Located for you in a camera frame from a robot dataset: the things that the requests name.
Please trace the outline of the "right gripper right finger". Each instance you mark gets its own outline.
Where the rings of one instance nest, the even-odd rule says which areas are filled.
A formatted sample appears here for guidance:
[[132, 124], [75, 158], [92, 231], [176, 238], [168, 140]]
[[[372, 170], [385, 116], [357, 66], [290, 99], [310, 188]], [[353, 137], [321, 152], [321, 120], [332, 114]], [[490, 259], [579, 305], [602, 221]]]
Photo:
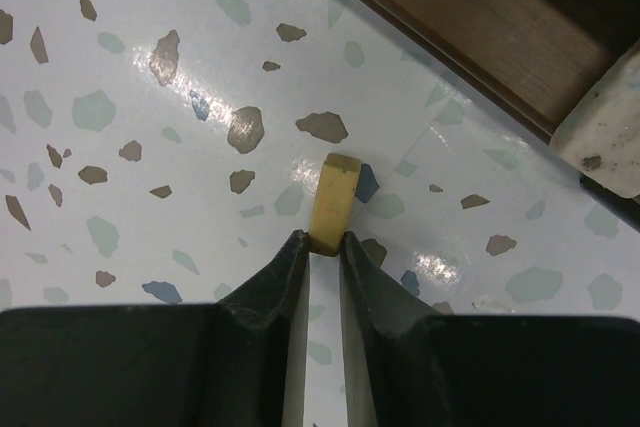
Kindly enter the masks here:
[[611, 316], [451, 315], [340, 246], [352, 426], [635, 426], [639, 325]]

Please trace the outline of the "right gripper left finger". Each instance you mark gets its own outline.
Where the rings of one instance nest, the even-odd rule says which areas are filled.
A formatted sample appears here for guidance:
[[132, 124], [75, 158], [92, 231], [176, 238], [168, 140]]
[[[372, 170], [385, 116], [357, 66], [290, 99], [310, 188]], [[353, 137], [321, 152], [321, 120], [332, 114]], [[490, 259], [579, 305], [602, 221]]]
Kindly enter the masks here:
[[1, 316], [5, 426], [299, 426], [308, 236], [210, 304], [21, 308]]

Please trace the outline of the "small wooden block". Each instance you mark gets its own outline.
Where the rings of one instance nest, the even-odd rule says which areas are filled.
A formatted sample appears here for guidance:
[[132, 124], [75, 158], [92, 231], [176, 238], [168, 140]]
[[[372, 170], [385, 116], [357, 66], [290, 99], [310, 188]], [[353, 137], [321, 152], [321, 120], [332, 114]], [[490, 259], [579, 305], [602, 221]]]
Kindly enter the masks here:
[[338, 255], [351, 216], [360, 172], [361, 161], [356, 158], [336, 153], [325, 158], [309, 226], [313, 253], [327, 257]]

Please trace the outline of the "wooden clothespin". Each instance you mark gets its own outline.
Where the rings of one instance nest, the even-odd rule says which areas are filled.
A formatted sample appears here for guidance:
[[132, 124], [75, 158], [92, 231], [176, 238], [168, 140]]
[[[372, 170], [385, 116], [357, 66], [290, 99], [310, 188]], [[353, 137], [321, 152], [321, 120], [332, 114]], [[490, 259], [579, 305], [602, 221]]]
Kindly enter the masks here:
[[551, 150], [622, 198], [639, 195], [639, 45], [634, 44], [561, 122]]

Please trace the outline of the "brown wooden desk organizer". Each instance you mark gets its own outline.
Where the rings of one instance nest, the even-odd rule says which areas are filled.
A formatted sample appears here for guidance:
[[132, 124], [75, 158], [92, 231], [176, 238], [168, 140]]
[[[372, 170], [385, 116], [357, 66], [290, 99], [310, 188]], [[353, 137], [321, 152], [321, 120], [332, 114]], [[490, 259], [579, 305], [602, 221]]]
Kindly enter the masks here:
[[639, 0], [361, 0], [552, 147], [639, 52]]

